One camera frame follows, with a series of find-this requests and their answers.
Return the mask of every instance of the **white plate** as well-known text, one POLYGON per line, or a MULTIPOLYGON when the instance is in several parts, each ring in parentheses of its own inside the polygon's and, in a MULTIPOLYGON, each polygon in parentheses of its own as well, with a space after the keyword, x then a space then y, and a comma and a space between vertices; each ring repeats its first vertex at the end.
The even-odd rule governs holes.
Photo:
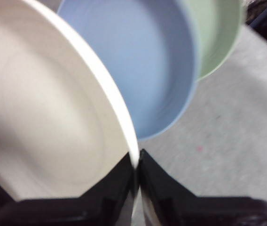
POLYGON ((59 16, 0 0, 0 185, 16 200, 79 196, 129 151, 134 127, 113 79, 59 16))

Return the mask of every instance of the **gray floor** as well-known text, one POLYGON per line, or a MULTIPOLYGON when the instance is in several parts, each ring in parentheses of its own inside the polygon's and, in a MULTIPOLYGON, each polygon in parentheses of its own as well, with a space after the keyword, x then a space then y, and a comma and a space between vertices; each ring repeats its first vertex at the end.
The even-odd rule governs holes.
MULTIPOLYGON (((55 10, 60 0, 42 2, 55 10)), ((179 122, 139 145, 196 195, 267 200, 267 43, 244 27, 179 122)), ((133 224, 144 224, 140 200, 133 224)))

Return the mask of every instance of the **blue bowl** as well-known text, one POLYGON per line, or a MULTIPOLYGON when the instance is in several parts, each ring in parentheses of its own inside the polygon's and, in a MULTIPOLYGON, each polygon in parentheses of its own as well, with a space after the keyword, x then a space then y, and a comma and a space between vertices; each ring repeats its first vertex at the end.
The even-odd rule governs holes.
POLYGON ((182 0, 63 0, 58 14, 110 72, 139 140, 176 122, 200 68, 198 38, 182 0))

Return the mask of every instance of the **melamine plate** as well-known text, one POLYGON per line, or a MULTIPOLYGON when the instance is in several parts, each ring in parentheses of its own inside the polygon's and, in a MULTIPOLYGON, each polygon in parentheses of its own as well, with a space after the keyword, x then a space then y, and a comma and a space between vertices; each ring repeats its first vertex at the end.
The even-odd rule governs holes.
POLYGON ((92 49, 34 0, 0 0, 0 185, 16 200, 79 196, 129 151, 134 127, 92 49))
POLYGON ((107 67, 139 139, 162 133, 182 115, 200 63, 184 2, 64 0, 58 14, 107 67))
POLYGON ((226 60, 244 19, 241 0, 185 0, 199 30, 203 78, 226 60))

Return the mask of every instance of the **pastel green bowl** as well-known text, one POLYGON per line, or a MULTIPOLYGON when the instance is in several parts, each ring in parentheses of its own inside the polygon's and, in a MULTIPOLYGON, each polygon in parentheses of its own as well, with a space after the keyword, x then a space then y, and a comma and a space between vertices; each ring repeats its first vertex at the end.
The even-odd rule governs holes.
POLYGON ((186 0, 200 35, 202 69, 199 79, 226 60, 244 21, 241 0, 186 0))

